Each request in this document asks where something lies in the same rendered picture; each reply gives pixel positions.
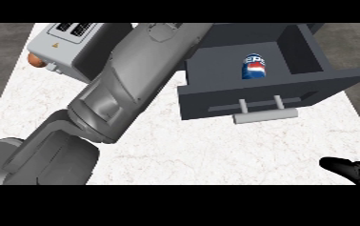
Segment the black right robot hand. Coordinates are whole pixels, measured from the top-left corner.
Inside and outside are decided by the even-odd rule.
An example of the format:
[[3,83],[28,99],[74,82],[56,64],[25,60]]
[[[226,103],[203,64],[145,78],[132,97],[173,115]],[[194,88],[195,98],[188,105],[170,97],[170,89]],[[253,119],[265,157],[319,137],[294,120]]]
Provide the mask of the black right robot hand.
[[350,161],[338,157],[324,157],[319,160],[319,166],[360,186],[360,161]]

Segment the pale grey toaster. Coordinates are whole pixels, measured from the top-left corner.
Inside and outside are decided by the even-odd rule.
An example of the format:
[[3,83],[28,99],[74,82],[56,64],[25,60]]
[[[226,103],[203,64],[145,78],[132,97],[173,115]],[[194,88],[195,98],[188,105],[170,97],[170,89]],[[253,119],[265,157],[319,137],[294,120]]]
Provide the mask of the pale grey toaster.
[[130,23],[51,23],[27,50],[46,62],[49,71],[90,83],[132,30]]

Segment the dark grey open drawer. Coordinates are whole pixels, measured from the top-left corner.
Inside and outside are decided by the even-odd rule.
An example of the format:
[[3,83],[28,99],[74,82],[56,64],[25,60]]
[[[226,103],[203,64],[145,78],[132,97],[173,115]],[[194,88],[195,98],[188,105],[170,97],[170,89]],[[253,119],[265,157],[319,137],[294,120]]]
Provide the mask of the dark grey open drawer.
[[[337,70],[315,39],[319,24],[217,23],[185,64],[188,84],[177,89],[185,120],[278,108],[307,107],[360,83],[360,68]],[[245,57],[257,53],[266,76],[242,78]]]

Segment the blue soda can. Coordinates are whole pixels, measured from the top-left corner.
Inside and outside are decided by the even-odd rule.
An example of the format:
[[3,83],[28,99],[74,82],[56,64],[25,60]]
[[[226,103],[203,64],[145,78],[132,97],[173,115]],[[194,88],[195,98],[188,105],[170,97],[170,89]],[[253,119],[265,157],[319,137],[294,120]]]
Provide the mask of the blue soda can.
[[260,54],[251,53],[244,60],[242,78],[256,79],[266,76],[266,63]]

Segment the brown round fruit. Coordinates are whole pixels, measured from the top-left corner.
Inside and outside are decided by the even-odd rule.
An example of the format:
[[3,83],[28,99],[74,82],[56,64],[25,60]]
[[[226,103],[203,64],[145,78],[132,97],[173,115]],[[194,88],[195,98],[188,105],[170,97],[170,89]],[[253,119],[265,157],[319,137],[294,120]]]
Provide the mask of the brown round fruit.
[[37,57],[33,52],[28,53],[28,63],[36,68],[43,68],[46,66],[46,62]]

